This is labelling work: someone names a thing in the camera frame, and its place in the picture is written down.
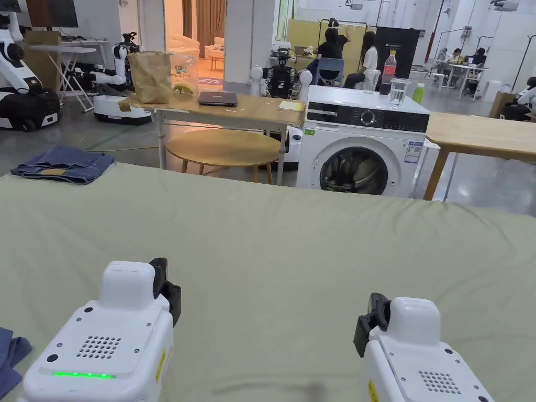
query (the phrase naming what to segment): washing machine door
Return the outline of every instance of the washing machine door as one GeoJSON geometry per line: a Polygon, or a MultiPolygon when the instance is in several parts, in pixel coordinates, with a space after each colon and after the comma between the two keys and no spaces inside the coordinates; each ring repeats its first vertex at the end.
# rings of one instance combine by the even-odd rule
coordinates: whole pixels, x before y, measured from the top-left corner
{"type": "Polygon", "coordinates": [[[313,161],[312,188],[395,196],[400,183],[400,163],[381,140],[353,136],[328,145],[313,161]]]}

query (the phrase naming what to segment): humanoid robot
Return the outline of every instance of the humanoid robot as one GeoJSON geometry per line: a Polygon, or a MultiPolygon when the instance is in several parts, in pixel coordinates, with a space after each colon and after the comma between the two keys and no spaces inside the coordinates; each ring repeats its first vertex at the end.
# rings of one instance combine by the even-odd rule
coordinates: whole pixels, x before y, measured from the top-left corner
{"type": "Polygon", "coordinates": [[[0,128],[34,131],[61,118],[58,95],[43,88],[24,63],[18,0],[0,1],[0,74],[11,87],[0,88],[0,128]]]}
{"type": "Polygon", "coordinates": [[[136,35],[136,32],[123,34],[123,42],[114,46],[115,70],[105,70],[98,66],[97,71],[83,73],[83,79],[90,81],[90,85],[96,87],[96,91],[100,93],[93,98],[95,117],[100,121],[131,125],[151,121],[151,113],[144,109],[119,109],[119,102],[134,92],[130,64],[126,57],[141,50],[141,47],[133,42],[136,35]]]}

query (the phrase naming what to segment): warning label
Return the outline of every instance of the warning label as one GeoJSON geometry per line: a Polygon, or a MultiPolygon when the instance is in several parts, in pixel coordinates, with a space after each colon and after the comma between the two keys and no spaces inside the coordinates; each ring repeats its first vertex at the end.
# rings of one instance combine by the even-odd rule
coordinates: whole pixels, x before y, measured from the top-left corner
{"type": "Polygon", "coordinates": [[[407,145],[406,157],[404,163],[417,163],[422,150],[422,143],[410,141],[407,145]]]}

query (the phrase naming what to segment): white shirt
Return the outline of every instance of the white shirt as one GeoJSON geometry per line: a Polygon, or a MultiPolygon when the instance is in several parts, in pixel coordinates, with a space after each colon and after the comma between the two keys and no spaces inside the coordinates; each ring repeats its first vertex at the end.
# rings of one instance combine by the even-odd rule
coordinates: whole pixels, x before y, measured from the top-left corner
{"type": "Polygon", "coordinates": [[[367,50],[363,60],[363,67],[366,68],[364,74],[374,71],[378,67],[378,51],[374,46],[367,50]]]}

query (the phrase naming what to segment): paper bag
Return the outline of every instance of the paper bag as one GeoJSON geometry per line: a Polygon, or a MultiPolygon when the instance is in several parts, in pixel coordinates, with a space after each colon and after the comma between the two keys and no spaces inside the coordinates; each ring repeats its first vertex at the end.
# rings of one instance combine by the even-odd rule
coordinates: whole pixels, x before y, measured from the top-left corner
{"type": "Polygon", "coordinates": [[[128,55],[136,96],[142,103],[168,103],[172,90],[169,55],[141,51],[128,55]]]}

